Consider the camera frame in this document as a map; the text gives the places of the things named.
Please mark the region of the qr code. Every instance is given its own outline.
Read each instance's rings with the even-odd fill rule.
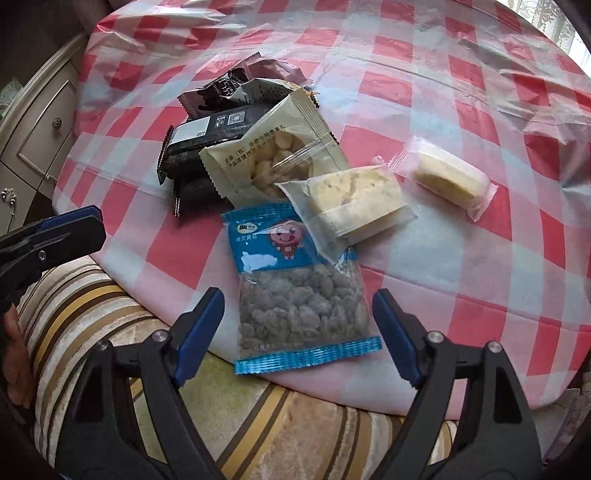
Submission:
[[[240,122],[244,121],[245,111],[242,110],[241,112],[231,113],[228,116],[228,125],[239,124]]]

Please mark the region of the human hand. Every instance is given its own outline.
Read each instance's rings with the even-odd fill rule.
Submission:
[[[4,330],[9,342],[2,359],[2,373],[8,382],[8,398],[15,405],[28,408],[33,401],[35,388],[27,347],[18,327],[18,312],[14,305],[4,314]]]

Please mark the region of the blue snack bag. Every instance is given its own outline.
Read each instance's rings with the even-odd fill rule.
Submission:
[[[355,253],[316,251],[290,203],[222,215],[240,273],[237,374],[310,367],[382,348]]]

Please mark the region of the white logo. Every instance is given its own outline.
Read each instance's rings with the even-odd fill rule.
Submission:
[[[238,230],[238,233],[253,233],[256,232],[256,230],[258,229],[258,227],[254,224],[254,223],[241,223],[240,225],[238,225],[236,227],[236,230]]]

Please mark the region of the red and white tablecloth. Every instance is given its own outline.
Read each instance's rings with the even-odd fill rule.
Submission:
[[[59,213],[102,209],[101,266],[168,323],[220,287],[210,349],[235,359],[238,275],[219,212],[179,222],[155,164],[167,127],[185,119],[177,95],[255,51],[316,81],[351,165],[397,155],[414,134],[498,184],[478,223],[410,192],[419,217],[359,248],[367,294],[388,287],[455,342],[500,341],[530,404],[554,401],[591,345],[591,82],[492,0],[142,0],[105,18],[54,195]],[[386,350],[268,378],[387,413],[406,413],[414,395]]]

